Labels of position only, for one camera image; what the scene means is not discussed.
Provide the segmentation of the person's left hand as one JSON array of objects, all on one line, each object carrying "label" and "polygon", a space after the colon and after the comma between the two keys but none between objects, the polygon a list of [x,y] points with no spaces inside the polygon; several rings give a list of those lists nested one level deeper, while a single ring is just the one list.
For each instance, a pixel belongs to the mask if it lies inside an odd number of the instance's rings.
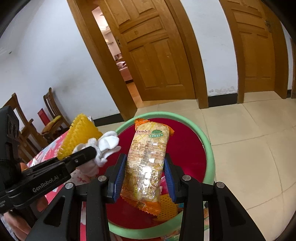
[{"label": "person's left hand", "polygon": [[43,196],[24,208],[5,212],[1,221],[14,240],[25,240],[32,229],[28,220],[43,212],[47,206],[48,200]]}]

